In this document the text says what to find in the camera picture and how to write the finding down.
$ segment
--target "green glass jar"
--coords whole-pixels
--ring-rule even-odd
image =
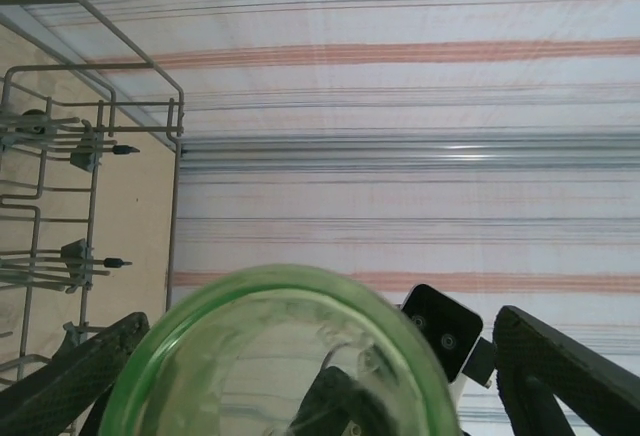
[[[461,434],[444,374],[407,318],[352,280],[287,265],[231,274],[172,308],[132,354],[100,428],[335,432]]]

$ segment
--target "dishwasher rack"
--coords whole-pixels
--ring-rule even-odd
[[[59,51],[43,43],[34,34],[30,34],[6,18],[0,19],[8,29],[24,39],[34,43],[47,55],[59,61],[59,64],[14,66],[4,75],[2,99],[0,103],[0,164],[3,153],[19,152],[36,158],[38,176],[36,184],[5,182],[8,186],[19,188],[19,194],[8,192],[0,194],[0,221],[20,221],[31,223],[31,242],[15,251],[0,252],[0,290],[25,290],[24,314],[20,335],[18,358],[12,361],[0,361],[0,373],[8,369],[17,370],[17,379],[24,376],[26,365],[37,362],[47,363],[49,356],[27,354],[29,338],[29,319],[34,288],[48,291],[81,291],[80,314],[78,324],[65,325],[65,340],[60,351],[77,346],[87,333],[98,332],[102,328],[91,327],[87,322],[88,294],[92,278],[109,274],[110,270],[129,264],[118,257],[97,260],[93,257],[93,232],[95,221],[96,192],[100,159],[103,157],[123,157],[137,152],[136,148],[118,144],[118,134],[143,132],[162,138],[175,154],[173,173],[173,193],[169,237],[169,259],[166,279],[165,308],[171,301],[173,279],[173,253],[175,243],[175,223],[178,180],[180,175],[181,136],[184,118],[184,91],[158,64],[139,46],[120,31],[104,14],[87,0],[0,0],[2,7],[15,7],[46,4],[79,4],[95,17],[105,28],[117,36],[129,49],[140,57],[140,62],[126,64],[91,64],[73,61]],[[131,101],[107,80],[100,71],[149,71],[153,70],[168,85],[174,96],[161,101]],[[14,77],[30,72],[68,71],[87,83],[101,95],[91,101],[59,101],[53,94],[42,94],[24,85],[14,82]],[[21,91],[40,100],[43,109],[34,108],[23,114],[17,114],[11,107],[11,95]],[[122,126],[117,124],[117,110],[129,114],[135,110],[145,112],[145,108],[166,109],[164,125]],[[56,119],[57,108],[94,108],[95,123],[77,118]],[[45,185],[45,174],[51,164],[71,164],[79,171],[91,175],[90,185],[86,188],[50,187]],[[85,218],[45,218],[41,214],[38,201],[47,192],[84,193],[88,198],[88,214]],[[78,241],[69,241],[61,248],[43,248],[39,242],[40,227],[48,224],[78,224],[86,227],[86,235]],[[0,385],[9,385],[14,381],[0,378]]]

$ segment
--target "metal rod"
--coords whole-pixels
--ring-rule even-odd
[[[82,278],[70,278],[63,276],[53,276],[51,274],[46,273],[38,273],[38,272],[25,272],[17,273],[15,271],[5,273],[4,271],[0,271],[0,281],[3,283],[9,284],[23,284],[23,283],[35,283],[41,281],[35,281],[29,278],[38,278],[44,279],[48,282],[53,282],[57,284],[62,284],[65,286],[81,286],[83,284]]]
[[[178,126],[115,126],[113,128],[116,133],[164,133],[169,131],[178,131]],[[106,130],[96,130],[96,133],[104,133]]]
[[[82,149],[90,149],[90,148],[86,148],[86,146],[91,145],[92,147],[96,147],[96,148],[101,148],[101,147],[105,147],[105,146],[113,146],[115,144],[118,144],[118,142],[116,140],[110,139],[110,140],[106,140],[106,141],[101,141],[101,142],[97,142],[97,141],[92,141],[90,138],[77,138],[77,139],[67,139],[67,140],[55,140],[55,139],[43,139],[43,140],[38,140],[37,138],[29,138],[26,139],[24,141],[21,141],[20,144],[23,144],[25,146],[27,145],[40,145],[40,146],[46,146],[47,149],[51,150],[52,147],[54,146],[62,146],[62,148],[60,149],[64,149],[64,150],[73,150],[74,148],[66,148],[65,146],[84,146],[84,148]]]
[[[45,123],[42,119],[31,119],[29,118],[1,118],[0,126],[3,128],[20,128],[20,127],[28,127],[28,126],[36,126]]]
[[[20,284],[9,284],[6,286],[0,286],[0,291],[6,291],[10,289],[24,289],[24,288],[40,288],[51,291],[64,291],[67,286],[58,283],[43,283],[39,281],[23,281]]]
[[[2,99],[0,100],[0,106],[2,106],[3,108],[8,107],[9,104],[9,94],[10,94],[10,90],[13,87],[12,84],[12,79],[13,76],[17,73],[17,72],[30,72],[30,71],[71,71],[71,72],[78,72],[80,74],[82,74],[83,76],[85,76],[86,78],[90,79],[91,81],[93,81],[94,83],[96,83],[97,85],[99,85],[100,87],[106,89],[109,92],[110,95],[110,100],[111,101],[115,101],[116,100],[116,91],[115,89],[113,89],[113,86],[111,86],[110,84],[104,82],[103,80],[101,80],[100,78],[96,77],[95,75],[93,75],[92,73],[88,72],[89,70],[92,69],[91,67],[92,65],[88,65],[88,64],[64,64],[64,65],[57,65],[57,64],[45,64],[45,65],[31,65],[31,66],[13,66],[11,68],[9,68],[7,70],[7,72],[5,73],[4,79],[2,81]]]
[[[637,132],[216,138],[183,147],[182,170],[193,173],[640,167]]]
[[[59,130],[65,130],[66,126],[64,125],[60,125],[60,126],[56,126],[56,129]],[[74,142],[76,144],[78,144],[80,141],[82,141],[82,137],[84,135],[87,134],[87,129],[84,126],[70,126],[70,128],[74,129],[73,132],[71,133],[58,133],[58,134],[40,134],[40,135],[33,135],[33,140],[37,141],[37,140],[42,140],[42,141],[52,141],[52,142],[56,142],[56,141],[70,141],[69,143],[65,143],[65,144],[73,144]]]
[[[174,100],[171,98],[169,108],[167,109],[167,128],[173,124],[173,107]],[[169,223],[169,259],[167,261],[167,278],[165,282],[165,311],[171,307],[171,295],[173,292],[173,265],[175,251],[175,235],[176,235],[176,219],[178,214],[178,184],[180,182],[180,155],[182,153],[182,142],[179,138],[175,138],[167,129],[167,138],[176,145],[176,151],[173,160],[173,191],[171,194],[171,220]]]
[[[35,189],[37,185],[31,183],[22,183],[19,181],[9,181],[8,179],[0,179],[0,184],[7,186],[14,186],[16,188]],[[56,186],[43,186],[43,191],[49,191],[52,193],[88,193],[89,188],[62,188]]]
[[[62,258],[58,256],[36,256],[35,258],[10,258],[0,260],[0,269],[4,264],[26,264],[31,261],[36,263],[60,263],[60,264],[104,264],[104,259]]]
[[[75,4],[76,0],[0,0],[0,6],[27,6],[30,4]]]
[[[25,154],[27,156],[33,156],[33,157],[36,157],[36,158],[40,157],[40,155],[38,153],[34,153],[33,151],[27,151],[26,149],[22,149],[22,148],[17,148],[15,146],[13,146],[11,148],[11,151],[15,151],[15,152],[20,153],[20,154]],[[47,159],[47,161],[69,161],[70,160],[69,158],[59,158],[59,157],[56,157],[56,156],[49,156],[49,155],[46,156],[46,159]]]
[[[39,249],[38,254],[60,254],[59,249]],[[0,256],[23,256],[28,255],[30,251],[0,251]]]
[[[109,137],[111,137],[111,138],[113,137],[114,127],[116,125],[116,107],[115,107],[114,104],[112,104],[109,107],[109,131],[108,131],[108,134],[109,134]],[[99,108],[100,107],[104,107],[104,104],[101,105],[100,101],[98,101],[98,107]]]
[[[31,209],[32,206],[0,206],[2,208],[7,209]],[[62,224],[79,224],[79,223],[88,223],[89,220],[85,218],[39,218],[43,223],[62,223]],[[33,218],[29,218],[27,216],[6,216],[0,215],[0,221],[17,221],[17,222],[29,222],[32,221]]]
[[[156,62],[147,55],[136,43],[134,43],[126,34],[124,34],[118,27],[111,22],[108,18],[106,18],[98,9],[93,6],[87,0],[77,0],[91,15],[100,21],[104,26],[106,26],[109,31],[115,34],[123,43],[125,43],[133,52],[135,52],[142,60],[144,60],[147,64],[149,64],[150,68],[153,68],[158,72],[171,86],[175,88],[178,94],[181,96],[180,101],[184,100],[184,92],[180,85],[175,82],[175,80],[169,76],[161,67],[159,67]]]
[[[36,145],[30,144],[28,145],[32,148],[44,148],[46,145]],[[71,148],[52,148],[48,147],[47,151],[54,154],[94,154],[94,153],[110,153],[112,151],[113,145],[106,147],[71,147]]]
[[[51,127],[57,128],[63,126],[64,124],[73,124],[79,123],[80,120],[78,118],[65,118],[65,119],[53,119],[46,120],[42,118],[30,118],[30,116],[21,116],[16,118],[15,122],[11,121],[8,124],[5,124],[5,121],[0,118],[0,122],[2,126],[16,126],[21,128],[33,128],[33,127]],[[21,138],[52,138],[55,139],[60,135],[57,134],[32,134],[28,132],[23,132],[20,134]]]
[[[31,258],[29,263],[33,262],[33,264],[35,265],[37,263],[37,259],[38,258]],[[19,264],[12,264],[7,261],[0,261],[0,274],[2,274],[3,268],[10,269],[10,270],[25,270]],[[51,271],[52,273],[95,274],[100,276],[109,276],[109,274],[111,274],[109,273],[109,271],[105,271],[103,269],[93,269],[90,267],[86,269],[69,269],[69,268],[63,268],[63,267],[57,267],[57,266],[33,266],[33,270],[34,271]]]
[[[103,101],[98,102],[98,113],[96,116],[96,128],[102,129],[103,127],[103,118],[104,118],[104,104]],[[101,138],[102,135],[98,132],[98,138]],[[87,217],[87,247],[93,247],[93,226],[95,223],[95,213],[96,213],[96,191],[98,188],[98,169],[100,168],[99,164],[95,164],[93,166],[93,171],[91,171],[91,188],[89,191],[89,214]],[[82,286],[81,294],[80,294],[80,325],[84,325],[87,322],[87,304],[89,297],[89,288],[86,286]]]
[[[51,117],[51,109],[52,109],[52,99],[47,98],[45,114],[47,118]],[[31,257],[36,256],[36,252],[38,249],[38,239],[40,237],[40,208],[37,206],[19,206],[19,205],[8,205],[5,204],[5,198],[18,199],[18,200],[36,200],[42,196],[42,188],[44,186],[44,173],[46,170],[46,162],[47,162],[47,151],[42,150],[40,155],[40,166],[38,172],[38,182],[36,186],[36,192],[33,195],[3,195],[0,196],[0,207],[9,208],[9,209],[29,209],[33,211],[33,229],[31,233],[31,248],[30,255]],[[30,264],[30,269],[33,269],[33,263]],[[27,339],[29,337],[29,323],[31,318],[31,303],[33,301],[33,287],[27,285],[25,290],[25,299],[24,299],[24,313],[22,318],[22,331],[20,333],[20,357],[24,357],[27,353]],[[18,366],[17,379],[20,380],[24,376],[24,364],[20,364]]]
[[[149,69],[150,63],[78,63],[78,64],[29,64],[13,66],[7,70],[4,83],[10,83],[16,73],[39,71],[121,71],[127,69]]]
[[[0,24],[63,63],[83,62],[82,58],[74,53],[60,38],[36,21],[24,9],[18,6],[7,6],[5,8],[7,9],[0,11]],[[98,72],[74,71],[73,74],[102,96],[106,96],[105,92],[109,93],[110,100],[115,101],[117,95],[120,99],[130,101],[126,94],[119,92],[119,90],[116,91],[108,80]],[[153,118],[139,107],[122,108],[122,110],[138,125],[149,124],[153,121]],[[173,149],[171,142],[162,137],[162,135],[158,133],[151,134],[154,138]]]
[[[30,363],[47,364],[49,363],[49,361],[51,361],[49,358],[45,358],[44,356],[40,356],[39,354],[24,354],[19,358],[12,359],[11,361],[7,361],[5,363],[0,364],[0,373],[9,371],[10,369],[13,369],[15,367],[20,368],[25,364],[30,364]]]
[[[31,122],[33,121],[32,124],[38,124],[38,123],[46,123],[47,119],[44,116],[44,114],[16,114],[16,113],[12,113],[12,112],[7,112],[7,111],[3,111],[1,113],[1,117],[0,117],[0,121],[2,121],[3,125],[6,125],[10,122]]]
[[[11,86],[19,91],[27,93],[30,96],[41,99],[43,101],[47,98],[46,96],[38,93],[37,91],[27,88],[26,86],[23,86],[21,84],[11,82]],[[131,106],[134,106],[134,107],[135,106],[169,106],[169,104],[171,103],[168,100],[167,101],[105,101],[104,102],[105,106],[115,106],[117,108],[127,108]],[[58,101],[57,99],[53,99],[53,105],[60,106],[62,108],[91,108],[91,107],[97,107],[98,102],[87,101],[87,102],[78,103],[78,102]]]

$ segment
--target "striped fabric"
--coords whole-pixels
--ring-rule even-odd
[[[183,85],[187,138],[640,123],[640,0],[90,1]],[[88,60],[136,61],[75,6],[29,11]],[[139,100],[170,90],[108,77]],[[187,174],[176,293],[273,262],[395,302],[424,281],[487,335],[515,304],[640,373],[638,194],[623,171]],[[511,434],[495,388],[470,389],[460,417]]]

